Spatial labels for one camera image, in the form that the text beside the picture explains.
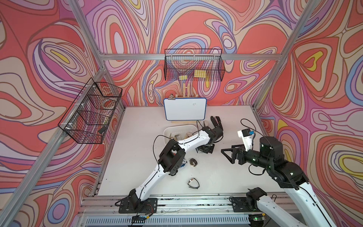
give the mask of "wooden stick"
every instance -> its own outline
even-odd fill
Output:
[[[190,92],[191,92],[192,88],[191,88],[191,84],[189,84],[188,82],[188,86],[187,86],[187,92],[188,92],[188,95],[187,95],[187,98],[190,98]]]
[[[183,98],[185,98],[185,83],[183,83]]]

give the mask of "black mounting plate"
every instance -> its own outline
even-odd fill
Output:
[[[211,146],[201,145],[201,146],[197,147],[197,150],[201,151],[203,153],[206,153],[206,154],[213,153],[214,143]]]
[[[242,203],[232,203],[233,212],[261,212],[259,209],[250,210],[246,206],[246,197],[234,197],[235,199],[240,200]]]
[[[129,198],[126,197],[121,200],[118,212],[120,214],[133,214],[133,213],[149,214],[152,212],[151,208],[154,210],[154,213],[156,213],[157,207],[158,207],[158,199],[148,198],[147,200],[140,202],[139,205],[136,207],[136,209],[133,209],[129,201]]]

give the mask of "white vent grille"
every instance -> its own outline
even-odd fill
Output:
[[[134,224],[171,225],[171,224],[250,224],[248,215],[156,215],[144,222]],[[88,217],[86,226],[123,226],[131,225],[131,216],[93,216]]]

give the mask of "colorful swirl pattern wall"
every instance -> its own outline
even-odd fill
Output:
[[[46,146],[66,109],[98,70],[65,1],[0,2],[0,208]],[[66,137],[12,226],[69,226],[88,196],[105,145]]]
[[[101,53],[164,53],[221,48],[223,53],[280,53],[304,1],[90,0],[83,12]],[[163,105],[182,84],[163,79],[164,61],[107,61],[126,106]],[[225,61],[223,82],[193,82],[208,105],[253,103],[274,61]]]
[[[322,1],[258,109],[339,227],[363,226],[362,37],[362,1]]]
[[[79,0],[104,53],[213,48],[280,53],[304,0]],[[259,109],[287,158],[308,173],[339,226],[362,223],[362,15],[359,1],[323,1]],[[225,61],[223,82],[191,85],[209,105],[252,104],[273,61]],[[157,106],[178,82],[163,61],[108,61],[128,106]],[[0,208],[53,135],[64,111],[98,70],[67,0],[0,2]],[[14,226],[72,223],[88,196],[105,145],[66,138]]]

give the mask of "pink wall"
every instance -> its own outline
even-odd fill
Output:
[[[363,226],[362,29],[362,1],[322,1],[258,109],[339,227]]]

